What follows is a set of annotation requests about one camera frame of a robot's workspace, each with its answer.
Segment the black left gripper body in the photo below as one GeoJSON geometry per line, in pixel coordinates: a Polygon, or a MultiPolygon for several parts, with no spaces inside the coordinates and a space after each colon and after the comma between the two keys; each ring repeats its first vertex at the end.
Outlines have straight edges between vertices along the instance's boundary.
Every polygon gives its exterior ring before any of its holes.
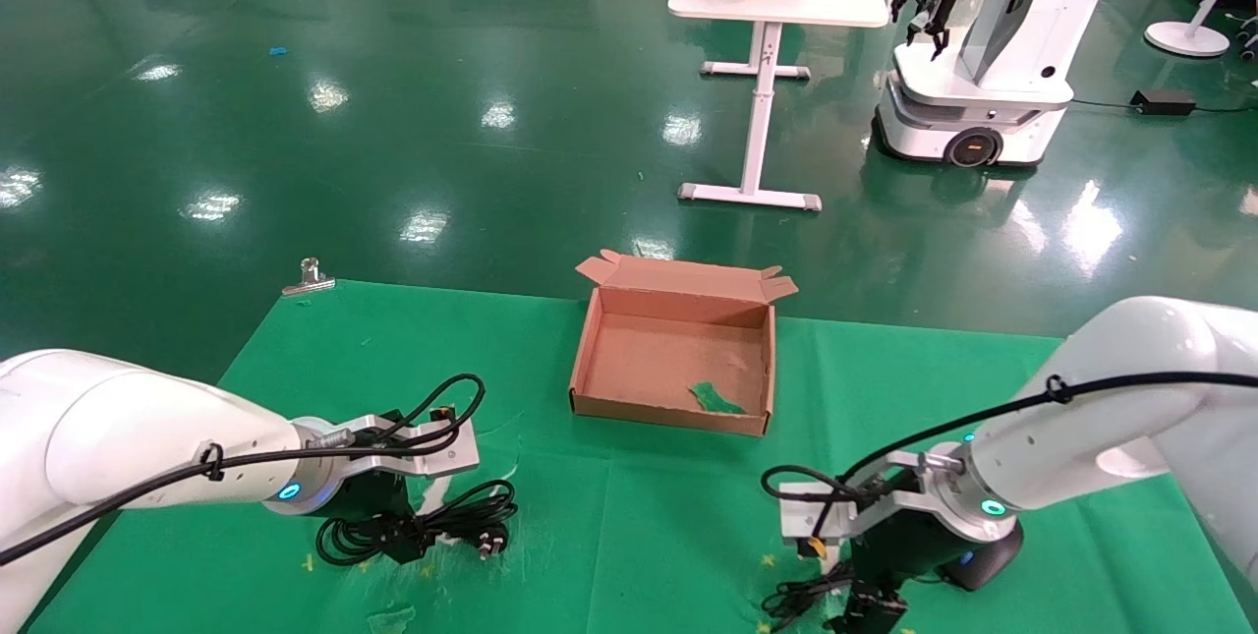
{"type": "Polygon", "coordinates": [[[406,479],[390,472],[364,472],[350,477],[317,509],[320,520],[347,523],[369,522],[380,516],[409,518],[413,514],[406,479]]]}

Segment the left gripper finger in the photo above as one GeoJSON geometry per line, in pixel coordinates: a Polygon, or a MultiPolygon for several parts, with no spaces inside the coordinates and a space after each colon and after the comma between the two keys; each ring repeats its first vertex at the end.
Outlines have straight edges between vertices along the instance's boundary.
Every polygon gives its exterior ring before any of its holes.
{"type": "Polygon", "coordinates": [[[381,516],[381,553],[399,565],[423,559],[435,542],[437,530],[423,516],[381,516]]]}

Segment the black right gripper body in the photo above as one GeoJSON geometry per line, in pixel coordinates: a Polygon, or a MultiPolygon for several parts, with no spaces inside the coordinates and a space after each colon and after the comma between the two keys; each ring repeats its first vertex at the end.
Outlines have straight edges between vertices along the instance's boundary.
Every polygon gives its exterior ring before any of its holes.
{"type": "Polygon", "coordinates": [[[1024,530],[1015,517],[998,520],[998,535],[972,541],[956,535],[938,513],[899,508],[853,538],[852,581],[894,591],[935,574],[954,587],[979,591],[1021,553],[1024,530]]]}

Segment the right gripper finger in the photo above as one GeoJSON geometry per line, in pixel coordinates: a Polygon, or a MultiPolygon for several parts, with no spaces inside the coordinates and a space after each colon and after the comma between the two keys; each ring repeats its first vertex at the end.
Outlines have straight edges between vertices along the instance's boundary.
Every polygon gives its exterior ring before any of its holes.
{"type": "Polygon", "coordinates": [[[849,587],[845,608],[835,618],[837,633],[893,633],[908,611],[908,603],[898,590],[881,587],[849,587]]]}

